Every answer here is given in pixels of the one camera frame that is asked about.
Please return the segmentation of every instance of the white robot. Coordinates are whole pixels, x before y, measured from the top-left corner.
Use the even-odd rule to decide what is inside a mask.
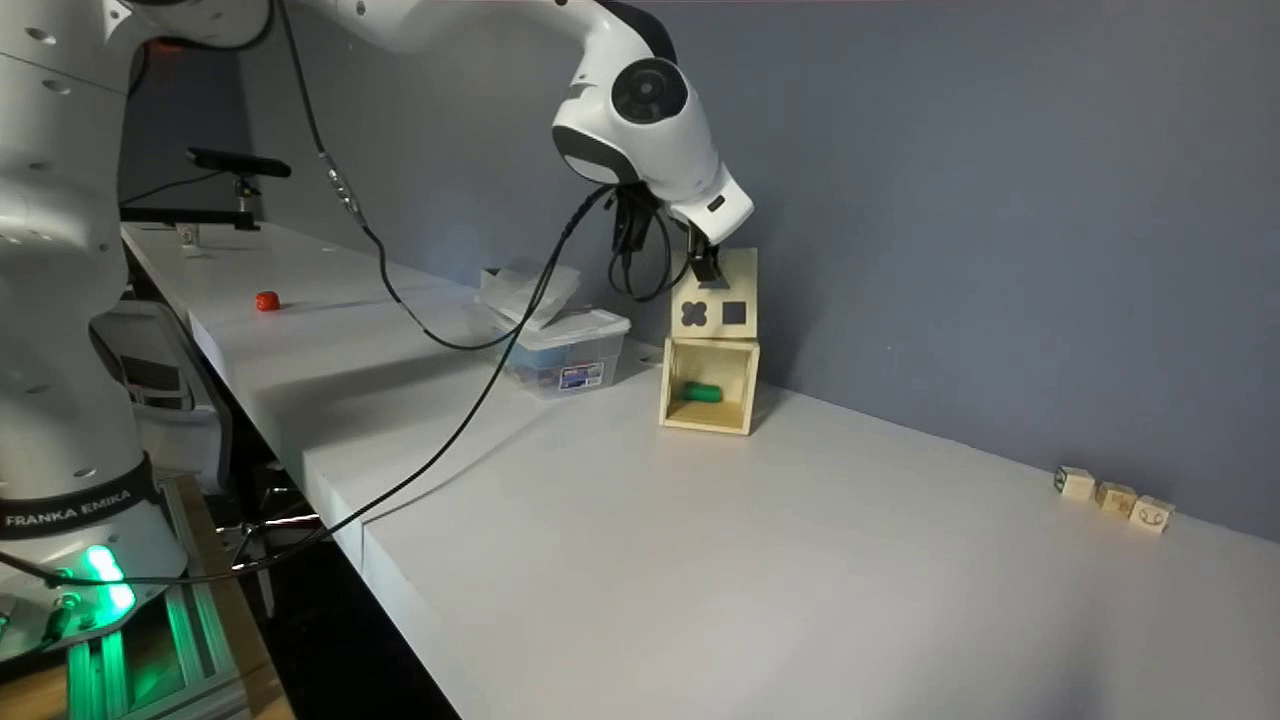
[[[478,0],[302,0],[386,50],[416,50]],[[579,40],[552,121],[562,154],[647,192],[695,226],[701,259],[751,201],[716,154],[668,31],[611,0],[484,0]],[[0,7],[0,660],[123,625],[183,552],[154,497],[128,392],[88,320],[123,292],[117,154],[134,50],[154,35],[238,46],[271,0],[6,0]]]

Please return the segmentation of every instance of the red object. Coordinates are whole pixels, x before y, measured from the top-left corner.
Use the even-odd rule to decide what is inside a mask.
[[[282,296],[275,292],[258,292],[258,313],[282,313]]]

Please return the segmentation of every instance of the green light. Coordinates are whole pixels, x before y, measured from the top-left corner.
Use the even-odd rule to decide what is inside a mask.
[[[100,579],[123,579],[117,554],[112,554],[105,544],[92,544],[92,548],[84,552],[84,561],[88,561],[88,568],[92,568]],[[122,615],[138,603],[138,594],[134,594],[128,583],[112,583],[109,594],[112,594],[112,603],[117,603]]]

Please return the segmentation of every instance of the table surface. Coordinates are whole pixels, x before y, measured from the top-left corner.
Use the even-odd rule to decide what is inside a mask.
[[[494,367],[434,349],[371,257],[290,226],[128,242],[323,518],[425,464]],[[440,332],[494,326],[469,289],[393,274]],[[339,537],[462,717],[1280,717],[1280,544],[1140,537],[1041,466],[796,392],[748,440],[673,430],[655,382],[500,378]]]

